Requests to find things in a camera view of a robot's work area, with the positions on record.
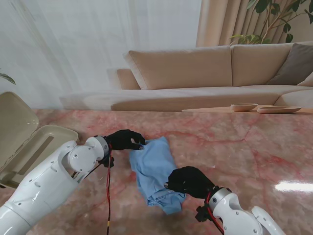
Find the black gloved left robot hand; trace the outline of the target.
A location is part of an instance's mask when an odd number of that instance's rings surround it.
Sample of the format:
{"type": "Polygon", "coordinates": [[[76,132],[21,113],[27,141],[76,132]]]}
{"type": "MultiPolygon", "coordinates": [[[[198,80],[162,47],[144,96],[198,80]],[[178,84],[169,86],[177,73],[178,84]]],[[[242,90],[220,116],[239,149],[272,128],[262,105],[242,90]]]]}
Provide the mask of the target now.
{"type": "Polygon", "coordinates": [[[112,150],[142,150],[146,145],[144,137],[135,131],[119,130],[105,137],[112,150]]]}

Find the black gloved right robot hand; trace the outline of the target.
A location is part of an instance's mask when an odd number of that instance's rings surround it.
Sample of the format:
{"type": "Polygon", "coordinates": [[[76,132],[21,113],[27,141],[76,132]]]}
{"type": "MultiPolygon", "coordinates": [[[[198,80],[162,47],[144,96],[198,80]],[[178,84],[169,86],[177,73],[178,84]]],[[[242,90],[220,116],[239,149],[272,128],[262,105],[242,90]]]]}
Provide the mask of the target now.
{"type": "Polygon", "coordinates": [[[194,198],[205,199],[214,189],[215,184],[198,168],[185,166],[173,170],[164,187],[175,192],[189,194],[194,198]]]}

